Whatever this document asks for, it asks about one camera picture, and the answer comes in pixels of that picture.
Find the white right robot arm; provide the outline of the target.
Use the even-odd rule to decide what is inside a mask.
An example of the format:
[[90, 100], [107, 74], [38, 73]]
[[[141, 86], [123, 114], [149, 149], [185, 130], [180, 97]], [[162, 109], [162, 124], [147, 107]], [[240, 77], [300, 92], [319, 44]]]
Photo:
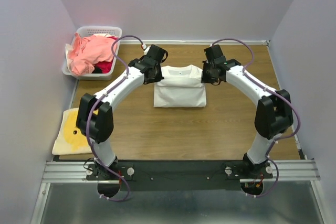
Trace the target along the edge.
[[226, 59], [219, 45], [204, 49], [201, 82], [212, 85], [227, 82], [256, 106], [254, 126], [257, 131], [252, 146], [242, 161], [229, 165], [233, 171], [245, 177], [255, 177], [267, 166], [267, 158], [277, 139], [293, 124], [290, 94], [276, 90], [253, 77], [235, 59]]

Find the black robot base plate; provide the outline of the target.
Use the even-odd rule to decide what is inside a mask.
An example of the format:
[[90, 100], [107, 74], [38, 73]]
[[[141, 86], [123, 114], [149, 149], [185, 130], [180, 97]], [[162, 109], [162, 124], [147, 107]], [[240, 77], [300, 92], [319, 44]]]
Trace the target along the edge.
[[89, 164], [86, 179], [116, 182], [114, 189], [126, 191], [240, 190], [248, 182], [273, 177], [269, 164], [255, 167], [243, 160], [141, 161], [119, 160], [112, 170], [127, 184], [99, 164]]

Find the white floral print t-shirt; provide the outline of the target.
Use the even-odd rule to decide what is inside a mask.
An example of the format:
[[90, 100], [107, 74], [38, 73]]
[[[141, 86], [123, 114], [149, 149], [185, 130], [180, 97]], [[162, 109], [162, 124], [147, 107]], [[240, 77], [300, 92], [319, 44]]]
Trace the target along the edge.
[[154, 84], [155, 108], [203, 108], [206, 106], [205, 84], [201, 83], [202, 69], [164, 66], [163, 80]]

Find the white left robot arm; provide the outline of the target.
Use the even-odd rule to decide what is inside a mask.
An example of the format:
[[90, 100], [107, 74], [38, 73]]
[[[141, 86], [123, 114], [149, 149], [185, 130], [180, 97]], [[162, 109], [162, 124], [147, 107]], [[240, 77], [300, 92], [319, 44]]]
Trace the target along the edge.
[[89, 147], [99, 165], [98, 173], [104, 179], [116, 175], [116, 154], [111, 147], [114, 129], [113, 113], [117, 106], [136, 88], [163, 80], [161, 63], [168, 52], [156, 45], [144, 50], [143, 56], [124, 61], [125, 71], [101, 91], [81, 97], [76, 127], [87, 138]]

